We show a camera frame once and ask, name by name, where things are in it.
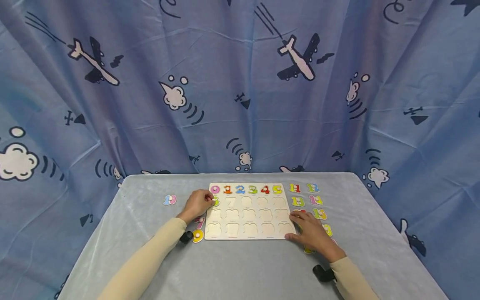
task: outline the empty puzzle slot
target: empty puzzle slot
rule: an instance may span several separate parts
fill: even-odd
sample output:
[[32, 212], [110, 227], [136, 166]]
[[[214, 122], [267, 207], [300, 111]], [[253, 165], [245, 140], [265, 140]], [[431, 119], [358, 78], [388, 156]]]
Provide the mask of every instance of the empty puzzle slot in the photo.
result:
[[222, 219], [222, 210], [221, 209], [212, 209], [210, 216], [208, 218], [212, 221], [220, 221]]
[[226, 213], [227, 213], [226, 219], [229, 221], [238, 220], [240, 218], [239, 211], [236, 209], [227, 209]]
[[271, 222], [273, 220], [272, 211], [270, 209], [261, 209], [258, 211], [260, 219], [264, 222]]
[[239, 225], [235, 223], [227, 224], [227, 235], [229, 237], [236, 237], [239, 233]]
[[256, 237], [258, 235], [257, 224], [243, 224], [243, 233], [247, 237]]
[[252, 206], [252, 199], [248, 196], [243, 196], [241, 198], [241, 204], [243, 207], [251, 207]]
[[277, 220], [288, 220], [288, 210], [286, 209], [276, 209], [275, 217]]
[[266, 207], [268, 206], [268, 200], [264, 197], [258, 197], [257, 198], [257, 203], [259, 207]]
[[237, 198], [235, 198], [235, 197], [227, 197], [227, 198], [225, 198], [225, 201], [227, 202], [229, 207], [234, 207], [236, 199]]
[[276, 207], [285, 207], [287, 205], [287, 201], [282, 197], [274, 197], [273, 198], [273, 205]]
[[268, 237], [272, 237], [275, 233], [275, 228], [271, 223], [262, 224], [262, 233]]
[[295, 230], [289, 223], [280, 223], [278, 224], [278, 233], [286, 235], [287, 233], [295, 233]]
[[219, 237], [222, 234], [222, 226], [219, 223], [208, 224], [206, 230], [212, 237]]
[[254, 222], [257, 219], [255, 211], [253, 209], [244, 209], [243, 213], [243, 220], [248, 222]]

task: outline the hand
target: hand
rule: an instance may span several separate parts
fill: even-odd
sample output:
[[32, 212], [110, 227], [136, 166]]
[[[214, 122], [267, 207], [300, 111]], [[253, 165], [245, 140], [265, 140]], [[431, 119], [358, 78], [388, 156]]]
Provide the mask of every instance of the hand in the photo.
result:
[[307, 246], [323, 255], [330, 263], [346, 257], [345, 252], [326, 233], [320, 220], [315, 219], [311, 213], [293, 211], [290, 220], [301, 228], [301, 234], [289, 233], [285, 235], [291, 240]]
[[209, 207], [215, 204], [213, 194], [207, 190], [193, 191], [185, 204], [185, 208], [177, 218], [187, 223], [191, 223], [196, 217], [203, 215]]

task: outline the blue curtain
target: blue curtain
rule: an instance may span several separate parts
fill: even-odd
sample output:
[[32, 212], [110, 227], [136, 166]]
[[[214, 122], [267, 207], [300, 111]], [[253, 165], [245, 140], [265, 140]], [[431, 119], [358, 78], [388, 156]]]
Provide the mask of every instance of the blue curtain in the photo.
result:
[[355, 172], [480, 293], [480, 1], [0, 3], [0, 298], [51, 299], [131, 174]]

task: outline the black clip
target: black clip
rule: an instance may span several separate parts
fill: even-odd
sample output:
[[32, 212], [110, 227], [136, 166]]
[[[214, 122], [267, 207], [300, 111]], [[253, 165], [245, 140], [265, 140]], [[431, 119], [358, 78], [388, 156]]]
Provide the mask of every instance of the black clip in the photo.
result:
[[180, 241], [184, 244], [187, 244], [189, 241], [193, 239], [193, 233], [191, 231], [186, 231], [182, 236], [180, 237]]
[[315, 274], [315, 277], [320, 280], [320, 282], [329, 282], [336, 279], [332, 269], [325, 271], [319, 264], [313, 267], [313, 273]]

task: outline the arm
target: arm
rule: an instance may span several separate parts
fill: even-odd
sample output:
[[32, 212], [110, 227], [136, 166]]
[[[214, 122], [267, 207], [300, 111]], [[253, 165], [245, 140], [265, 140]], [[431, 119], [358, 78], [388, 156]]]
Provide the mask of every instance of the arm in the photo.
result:
[[322, 223], [315, 219], [311, 213], [294, 211], [290, 219], [301, 228], [301, 234], [289, 233], [285, 236], [292, 240], [316, 250], [330, 263], [338, 291], [345, 300], [377, 300], [378, 297], [357, 266], [347, 257], [341, 249], [325, 232]]
[[156, 234], [120, 268], [97, 300], [138, 300], [150, 285], [166, 255], [175, 247], [187, 224], [215, 202], [206, 190], [194, 191], [185, 208], [165, 223]]

